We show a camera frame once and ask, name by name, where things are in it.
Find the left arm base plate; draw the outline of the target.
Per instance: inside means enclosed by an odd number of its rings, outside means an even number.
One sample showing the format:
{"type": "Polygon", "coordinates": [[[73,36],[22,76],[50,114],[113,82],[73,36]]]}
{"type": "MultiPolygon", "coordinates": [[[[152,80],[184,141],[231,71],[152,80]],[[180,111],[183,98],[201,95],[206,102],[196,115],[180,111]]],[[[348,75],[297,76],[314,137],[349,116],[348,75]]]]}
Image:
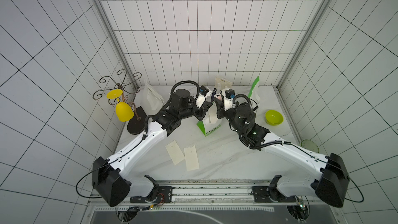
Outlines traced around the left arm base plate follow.
{"type": "Polygon", "coordinates": [[[173,196],[173,187],[158,186],[155,187],[147,197],[131,197],[130,203],[142,203],[142,204],[171,203],[172,196],[173,196]]]}

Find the navy beige bag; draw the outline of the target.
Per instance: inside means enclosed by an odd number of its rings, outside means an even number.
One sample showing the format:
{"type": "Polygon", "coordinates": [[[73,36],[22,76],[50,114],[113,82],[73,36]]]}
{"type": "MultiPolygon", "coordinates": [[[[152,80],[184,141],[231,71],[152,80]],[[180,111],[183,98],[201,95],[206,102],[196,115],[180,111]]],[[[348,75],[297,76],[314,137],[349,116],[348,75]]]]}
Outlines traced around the navy beige bag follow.
{"type": "Polygon", "coordinates": [[[211,99],[213,100],[216,94],[222,94],[222,91],[225,88],[231,88],[232,82],[221,78],[221,77],[215,77],[215,86],[211,95],[211,99]]]}

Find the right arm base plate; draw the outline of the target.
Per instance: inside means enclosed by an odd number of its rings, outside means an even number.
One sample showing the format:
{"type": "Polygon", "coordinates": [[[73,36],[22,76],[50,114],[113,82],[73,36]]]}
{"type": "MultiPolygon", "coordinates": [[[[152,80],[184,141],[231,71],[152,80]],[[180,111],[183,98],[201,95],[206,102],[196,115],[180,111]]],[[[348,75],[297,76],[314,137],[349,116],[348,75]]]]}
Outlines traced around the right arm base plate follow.
{"type": "Polygon", "coordinates": [[[296,196],[285,197],[278,190],[268,190],[268,186],[253,186],[251,194],[255,203],[295,203],[296,196]]]}

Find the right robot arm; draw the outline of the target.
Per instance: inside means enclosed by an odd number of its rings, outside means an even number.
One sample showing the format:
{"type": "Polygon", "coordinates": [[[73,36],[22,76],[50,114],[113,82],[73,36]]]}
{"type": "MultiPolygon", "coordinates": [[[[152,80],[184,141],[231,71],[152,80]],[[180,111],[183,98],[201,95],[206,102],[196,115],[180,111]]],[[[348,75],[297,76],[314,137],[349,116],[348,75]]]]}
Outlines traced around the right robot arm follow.
{"type": "Polygon", "coordinates": [[[272,202],[287,202],[298,196],[317,197],[324,203],[341,208],[344,205],[349,176],[343,159],[334,153],[326,156],[298,147],[255,122],[252,104],[233,99],[215,99],[217,117],[225,118],[239,141],[251,150],[274,154],[300,168],[302,176],[280,173],[265,190],[272,202]]]}

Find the pink stapler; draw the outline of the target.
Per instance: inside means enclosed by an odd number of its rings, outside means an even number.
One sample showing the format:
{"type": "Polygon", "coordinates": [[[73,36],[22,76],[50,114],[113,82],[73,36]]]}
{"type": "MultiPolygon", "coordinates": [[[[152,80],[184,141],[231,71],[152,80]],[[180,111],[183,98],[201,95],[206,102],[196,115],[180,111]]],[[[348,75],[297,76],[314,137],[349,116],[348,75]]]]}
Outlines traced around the pink stapler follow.
{"type": "Polygon", "coordinates": [[[222,95],[221,94],[216,94],[214,98],[218,99],[218,100],[222,100],[222,95]]]}

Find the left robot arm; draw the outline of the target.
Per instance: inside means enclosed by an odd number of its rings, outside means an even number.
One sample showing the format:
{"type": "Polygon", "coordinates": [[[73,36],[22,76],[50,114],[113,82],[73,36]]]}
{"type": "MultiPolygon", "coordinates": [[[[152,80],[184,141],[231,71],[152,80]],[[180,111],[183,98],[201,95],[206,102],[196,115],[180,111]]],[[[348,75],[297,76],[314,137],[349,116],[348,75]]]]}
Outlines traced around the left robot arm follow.
{"type": "Polygon", "coordinates": [[[188,90],[173,87],[168,102],[155,114],[148,115],[144,131],[123,149],[93,163],[92,186],[110,207],[127,197],[140,197],[153,202],[159,194],[159,184],[149,175],[132,177],[130,173],[141,158],[158,142],[176,130],[183,119],[194,116],[202,120],[211,103],[208,88],[201,86],[195,96],[188,90]]]}

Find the white paper bag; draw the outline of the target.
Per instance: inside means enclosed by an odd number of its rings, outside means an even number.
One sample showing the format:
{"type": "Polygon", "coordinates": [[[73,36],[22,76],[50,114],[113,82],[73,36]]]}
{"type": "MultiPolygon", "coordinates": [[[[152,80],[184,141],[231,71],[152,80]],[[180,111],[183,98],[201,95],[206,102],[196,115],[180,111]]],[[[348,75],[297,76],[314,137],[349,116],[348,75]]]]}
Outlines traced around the white paper bag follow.
{"type": "Polygon", "coordinates": [[[147,115],[156,114],[164,105],[163,97],[149,83],[145,84],[142,94],[142,107],[147,115]]]}

